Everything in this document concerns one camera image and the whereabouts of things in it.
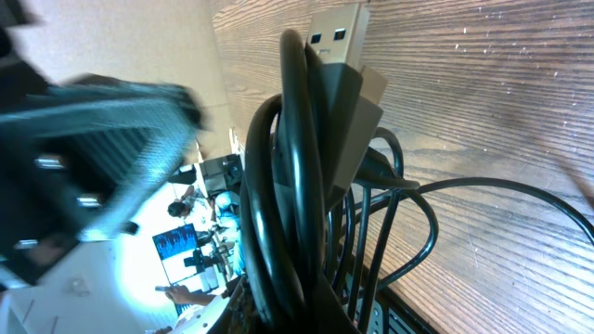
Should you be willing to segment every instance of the usb connector hole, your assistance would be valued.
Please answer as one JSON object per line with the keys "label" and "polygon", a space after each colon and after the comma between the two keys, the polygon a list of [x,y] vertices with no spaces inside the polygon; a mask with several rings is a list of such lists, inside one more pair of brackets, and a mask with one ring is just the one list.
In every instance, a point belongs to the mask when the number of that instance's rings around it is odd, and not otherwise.
{"label": "usb connector hole", "polygon": [[344,39],[345,35],[346,35],[346,29],[344,29],[344,28],[337,29],[336,31],[334,31],[334,41],[340,41],[341,39]]}
{"label": "usb connector hole", "polygon": [[311,44],[319,43],[319,41],[321,39],[322,39],[322,34],[321,33],[314,33],[312,35],[312,42],[311,42]]}

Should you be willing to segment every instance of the wooden table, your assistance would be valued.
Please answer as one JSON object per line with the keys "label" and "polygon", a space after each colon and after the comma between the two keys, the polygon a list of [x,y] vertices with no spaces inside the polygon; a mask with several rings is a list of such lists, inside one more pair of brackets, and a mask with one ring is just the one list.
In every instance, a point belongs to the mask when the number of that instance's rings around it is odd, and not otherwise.
{"label": "wooden table", "polygon": [[[280,34],[306,36],[312,13],[341,3],[211,2],[240,138],[257,107],[280,92]],[[363,63],[389,80],[381,126],[400,140],[408,179],[520,181],[594,221],[592,1],[371,1],[368,8]],[[487,187],[425,197],[439,218],[439,240],[391,288],[434,326],[594,332],[594,248],[568,218]],[[366,265],[382,217],[371,217]],[[401,205],[381,276],[413,256],[427,233],[421,211]]]}

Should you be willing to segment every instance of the person's arm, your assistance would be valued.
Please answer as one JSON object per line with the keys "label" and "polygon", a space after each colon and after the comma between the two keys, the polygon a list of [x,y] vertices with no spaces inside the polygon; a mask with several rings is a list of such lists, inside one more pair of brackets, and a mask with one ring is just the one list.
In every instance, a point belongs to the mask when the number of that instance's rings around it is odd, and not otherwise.
{"label": "person's arm", "polygon": [[196,304],[206,306],[216,296],[211,294],[192,294],[186,286],[170,287],[165,290],[165,296],[177,304]]}
{"label": "person's arm", "polygon": [[182,198],[181,198],[181,200],[184,200],[184,199],[186,199],[186,197],[188,197],[188,196],[192,195],[193,193],[194,193],[194,186],[189,186],[189,187],[186,189],[186,193],[184,193],[184,195],[182,195]]}

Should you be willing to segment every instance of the wood grain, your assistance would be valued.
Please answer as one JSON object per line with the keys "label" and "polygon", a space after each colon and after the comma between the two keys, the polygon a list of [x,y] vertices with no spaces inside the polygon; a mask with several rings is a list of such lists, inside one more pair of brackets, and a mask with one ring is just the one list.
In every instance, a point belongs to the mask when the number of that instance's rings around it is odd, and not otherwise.
{"label": "wood grain", "polygon": [[[212,1],[231,113],[245,138],[280,92],[278,41],[345,1]],[[370,1],[363,63],[388,78],[381,125],[422,184],[491,176],[544,188],[590,221],[594,184],[594,2]],[[387,153],[382,142],[373,146]],[[594,332],[594,248],[568,218],[508,190],[425,195],[433,253],[392,284],[444,332]],[[371,217],[369,265],[383,213]],[[428,226],[398,210],[381,276],[412,257]]]}

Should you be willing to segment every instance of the wooden surface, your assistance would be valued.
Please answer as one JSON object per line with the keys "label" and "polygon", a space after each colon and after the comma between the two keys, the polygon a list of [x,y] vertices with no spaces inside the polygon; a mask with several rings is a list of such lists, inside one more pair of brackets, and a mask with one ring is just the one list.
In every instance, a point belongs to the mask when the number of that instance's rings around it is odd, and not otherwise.
{"label": "wooden surface", "polygon": [[[231,113],[245,137],[280,92],[279,36],[341,1],[211,2]],[[594,3],[370,1],[363,62],[388,78],[381,125],[422,184],[491,176],[545,188],[594,212]],[[385,149],[382,143],[373,143]],[[444,332],[594,332],[594,248],[549,205],[510,191],[428,194],[440,237],[391,288]],[[382,212],[371,217],[369,265]],[[398,210],[381,276],[428,233]]]}

